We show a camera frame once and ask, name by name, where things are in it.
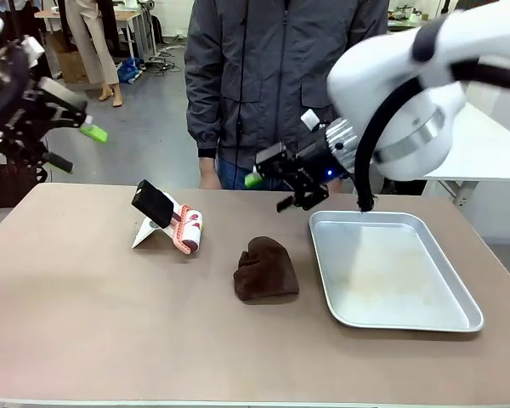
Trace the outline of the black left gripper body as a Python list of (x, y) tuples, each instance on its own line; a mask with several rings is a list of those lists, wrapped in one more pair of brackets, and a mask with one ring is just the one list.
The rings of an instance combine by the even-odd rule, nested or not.
[(9, 130), (29, 129), (31, 132), (48, 132), (54, 128), (57, 107), (52, 96), (33, 83), (22, 95), (8, 120)]

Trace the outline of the person's right hand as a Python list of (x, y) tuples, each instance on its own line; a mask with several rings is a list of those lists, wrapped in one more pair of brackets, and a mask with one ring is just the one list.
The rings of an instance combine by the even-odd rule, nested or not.
[(200, 182), (199, 187), (209, 190), (220, 190), (221, 183), (216, 171), (215, 160), (208, 157), (199, 159)]

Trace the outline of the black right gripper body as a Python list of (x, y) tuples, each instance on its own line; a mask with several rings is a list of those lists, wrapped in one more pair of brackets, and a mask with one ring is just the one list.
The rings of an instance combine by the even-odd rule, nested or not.
[(314, 142), (299, 151), (302, 169), (315, 183), (328, 183), (344, 175), (344, 168), (332, 155), (324, 130), (314, 134)]

